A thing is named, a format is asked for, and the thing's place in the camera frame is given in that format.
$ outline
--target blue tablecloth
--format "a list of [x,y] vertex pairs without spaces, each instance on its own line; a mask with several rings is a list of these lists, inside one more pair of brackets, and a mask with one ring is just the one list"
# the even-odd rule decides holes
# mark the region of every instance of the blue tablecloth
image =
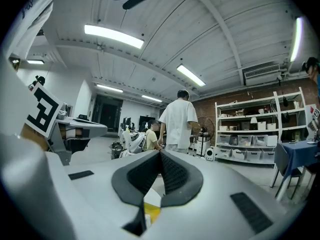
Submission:
[[293,169],[302,166],[310,166],[318,162],[315,158],[316,153],[320,151],[317,143],[308,144],[309,140],[299,141],[296,143],[281,143],[289,155],[288,167],[285,171],[283,181],[291,175]]

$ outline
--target fan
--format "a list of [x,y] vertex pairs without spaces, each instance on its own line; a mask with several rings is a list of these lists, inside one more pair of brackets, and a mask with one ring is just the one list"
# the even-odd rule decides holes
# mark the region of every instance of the fan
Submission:
[[200,117],[198,118],[198,124],[200,125],[200,131],[196,135],[198,141],[201,141],[201,153],[200,156],[203,157],[203,149],[204,149],[204,142],[211,141],[215,134],[215,125],[208,117]]

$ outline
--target person in yellow shirt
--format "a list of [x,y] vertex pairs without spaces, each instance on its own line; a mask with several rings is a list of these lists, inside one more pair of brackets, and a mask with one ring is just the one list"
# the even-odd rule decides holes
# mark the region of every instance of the person in yellow shirt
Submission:
[[161,150],[161,146],[158,145],[158,139],[155,131],[159,131],[160,124],[156,120],[150,120],[148,122],[148,130],[145,133],[145,144],[143,145],[143,151],[148,150]]

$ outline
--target white metal shelving unit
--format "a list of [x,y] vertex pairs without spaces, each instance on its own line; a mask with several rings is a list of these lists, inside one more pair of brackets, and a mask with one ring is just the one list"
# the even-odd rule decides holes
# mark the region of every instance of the white metal shelving unit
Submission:
[[[296,109],[289,109],[289,110],[281,110],[280,104],[283,103],[284,97],[288,100],[288,102],[292,101],[299,101],[299,107]],[[222,113],[222,111],[227,110],[238,110],[242,108],[250,108],[250,107],[260,107],[263,108],[263,106],[270,105],[271,113],[265,113],[265,114],[257,114],[257,115],[242,115],[242,116],[232,116],[232,117],[219,117]],[[250,135],[250,134],[266,134],[266,135],[277,135],[278,136],[278,142],[281,143],[281,135],[283,131],[288,130],[298,130],[303,129],[306,127],[306,102],[305,97],[303,94],[303,91],[301,87],[299,87],[298,92],[289,93],[289,94],[283,94],[278,95],[277,92],[273,92],[273,96],[266,97],[266,98],[260,98],[260,99],[252,99],[248,101],[242,101],[242,102],[233,102],[229,104],[223,104],[223,105],[217,105],[215,103],[215,147],[220,148],[244,148],[244,149],[261,149],[270,151],[275,148],[275,146],[240,146],[240,145],[230,145],[225,143],[218,143],[218,134],[241,134],[241,135]],[[289,115],[296,114],[296,124],[297,126],[292,127],[283,127],[282,124],[282,117],[281,114],[288,113]],[[298,118],[300,117],[300,113],[304,113],[303,116],[303,123],[298,122]],[[252,117],[256,117],[257,119],[261,118],[272,118],[273,122],[277,120],[278,122],[278,128],[277,129],[265,129],[265,130],[219,130],[222,122],[230,122],[230,121],[245,121],[250,120]],[[224,159],[224,160],[230,160],[235,162],[242,162],[242,163],[250,163],[250,164],[263,164],[263,165],[273,165],[274,162],[271,160],[245,160],[245,159],[238,159],[231,156],[223,156],[220,154],[217,154],[217,152],[214,152],[214,160],[215,159]]]

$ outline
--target yellow shirt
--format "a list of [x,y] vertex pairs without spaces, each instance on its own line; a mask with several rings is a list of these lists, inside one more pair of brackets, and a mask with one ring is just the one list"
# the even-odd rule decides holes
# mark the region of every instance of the yellow shirt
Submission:
[[157,136],[155,134],[154,131],[152,131],[151,129],[148,129],[145,133],[145,142],[146,142],[146,150],[154,150],[155,149],[155,145],[153,144],[153,142],[156,142]]

